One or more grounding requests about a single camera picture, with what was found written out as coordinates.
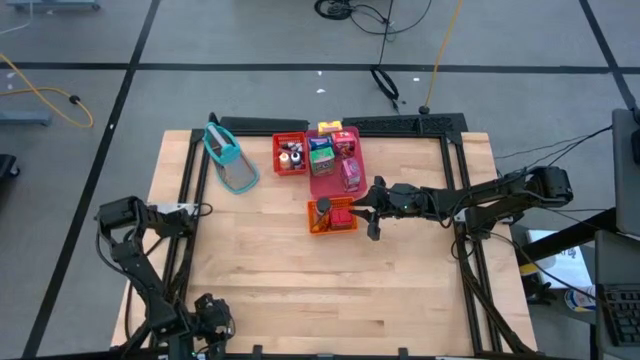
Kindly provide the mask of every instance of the green box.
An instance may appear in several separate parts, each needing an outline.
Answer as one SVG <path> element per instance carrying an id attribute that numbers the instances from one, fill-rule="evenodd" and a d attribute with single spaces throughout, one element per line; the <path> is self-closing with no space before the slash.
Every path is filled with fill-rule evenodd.
<path id="1" fill-rule="evenodd" d="M 315 176 L 333 174 L 335 156 L 331 148 L 313 150 L 309 156 L 311 174 Z"/>

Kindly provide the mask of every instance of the white cable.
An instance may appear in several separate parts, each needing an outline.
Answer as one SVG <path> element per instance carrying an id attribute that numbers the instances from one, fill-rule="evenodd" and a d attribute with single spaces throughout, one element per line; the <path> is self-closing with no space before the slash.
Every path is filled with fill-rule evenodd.
<path id="1" fill-rule="evenodd" d="M 26 24 L 20 25 L 18 27 L 14 27 L 14 28 L 8 29 L 8 30 L 2 30 L 2 31 L 0 31 L 0 35 L 4 35 L 4 34 L 12 32 L 12 31 L 24 29 L 27 26 L 31 25 L 31 21 L 33 21 L 33 1 L 29 1 L 29 21 L 27 21 Z"/>

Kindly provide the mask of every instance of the gray floor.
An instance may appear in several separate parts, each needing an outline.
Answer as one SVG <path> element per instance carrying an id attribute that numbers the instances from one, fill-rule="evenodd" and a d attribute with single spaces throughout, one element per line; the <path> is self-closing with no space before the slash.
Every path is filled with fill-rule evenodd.
<path id="1" fill-rule="evenodd" d="M 386 1 L 365 1 L 385 9 Z M 0 52 L 23 62 L 126 63 L 150 0 L 104 1 L 100 12 L 38 12 L 26 29 L 0 36 Z M 381 39 L 349 21 L 319 18 L 313 1 L 163 0 L 142 62 L 154 63 L 372 63 Z M 640 66 L 640 5 L 634 0 L 591 0 L 621 66 Z M 19 25 L 0 0 L 0 31 Z M 426 2 L 397 1 L 397 26 L 419 16 Z M 388 43 L 385 60 L 431 64 L 446 31 L 453 1 L 435 0 L 424 22 Z M 467 1 L 443 63 L 456 65 L 606 66 L 578 1 Z M 0 91 L 23 84 L 0 70 Z M 0 128 L 0 152 L 20 158 L 23 173 L 0 202 L 0 358 L 21 355 L 68 232 L 124 71 L 30 70 L 37 85 L 78 94 L 96 118 L 77 129 L 60 118 L 51 127 Z M 430 74 L 392 73 L 403 114 L 415 113 Z M 640 96 L 640 76 L 626 76 Z M 74 118 L 82 112 L 51 99 Z M 496 156 L 587 134 L 610 124 L 624 107 L 613 77 L 594 75 L 441 73 L 433 112 L 464 112 L 471 131 L 488 132 Z M 0 97 L 1 109 L 42 108 L 31 95 Z M 302 118 L 393 115 L 368 72 L 138 71 L 126 100 L 90 211 L 39 355 L 97 351 L 109 346 L 124 280 L 93 249 L 97 206 L 122 196 L 146 197 L 161 136 L 168 129 L 201 126 L 219 115 Z M 545 152 L 497 161 L 502 172 Z M 571 177 L 571 208 L 613 205 L 610 133 L 558 162 Z M 589 214 L 573 214 L 578 218 Z M 560 229 L 571 221 L 529 211 L 523 225 Z M 551 355 L 588 357 L 588 328 L 532 309 L 536 338 Z M 560 335 L 569 333 L 567 347 Z"/>

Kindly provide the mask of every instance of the teal handle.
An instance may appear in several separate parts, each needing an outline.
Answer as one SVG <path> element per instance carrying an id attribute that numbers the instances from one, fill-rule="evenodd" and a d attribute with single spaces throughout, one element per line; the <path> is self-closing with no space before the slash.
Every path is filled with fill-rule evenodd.
<path id="1" fill-rule="evenodd" d="M 209 127 L 214 127 L 216 131 L 218 131 L 218 133 L 226 135 L 227 138 L 231 140 L 231 144 L 226 144 L 220 149 L 220 156 L 218 156 L 211 148 L 212 135 L 208 130 Z M 209 155 L 220 165 L 230 164 L 242 154 L 242 150 L 240 150 L 240 145 L 238 145 L 236 138 L 231 135 L 231 133 L 227 129 L 212 122 L 208 123 L 205 127 L 202 140 L 204 142 L 204 146 L 207 148 L 207 152 L 209 153 Z"/>

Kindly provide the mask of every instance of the yellow box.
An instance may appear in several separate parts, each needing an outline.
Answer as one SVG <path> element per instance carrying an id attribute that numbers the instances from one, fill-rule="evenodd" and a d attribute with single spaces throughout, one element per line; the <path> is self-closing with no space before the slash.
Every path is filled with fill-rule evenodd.
<path id="1" fill-rule="evenodd" d="M 336 131 L 342 131 L 342 122 L 340 120 L 318 123 L 318 135 L 329 135 Z"/>

